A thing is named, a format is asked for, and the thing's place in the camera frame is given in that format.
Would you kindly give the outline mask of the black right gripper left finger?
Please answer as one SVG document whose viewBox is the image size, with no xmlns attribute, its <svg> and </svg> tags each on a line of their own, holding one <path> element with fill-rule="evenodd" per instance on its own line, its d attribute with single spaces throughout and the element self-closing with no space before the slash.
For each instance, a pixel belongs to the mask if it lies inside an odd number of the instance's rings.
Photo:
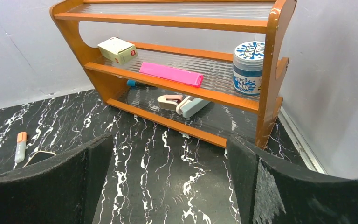
<svg viewBox="0 0 358 224">
<path fill-rule="evenodd" d="M 113 154 L 101 135 L 0 175 L 0 224 L 90 224 Z"/>
</svg>

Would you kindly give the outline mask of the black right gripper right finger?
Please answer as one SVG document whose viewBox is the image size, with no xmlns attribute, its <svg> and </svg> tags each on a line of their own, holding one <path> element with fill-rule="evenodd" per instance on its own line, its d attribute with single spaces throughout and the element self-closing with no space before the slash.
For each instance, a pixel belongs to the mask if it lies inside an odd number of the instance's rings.
<svg viewBox="0 0 358 224">
<path fill-rule="evenodd" d="M 228 163 L 244 224 L 358 224 L 358 179 L 321 174 L 233 134 Z"/>
</svg>

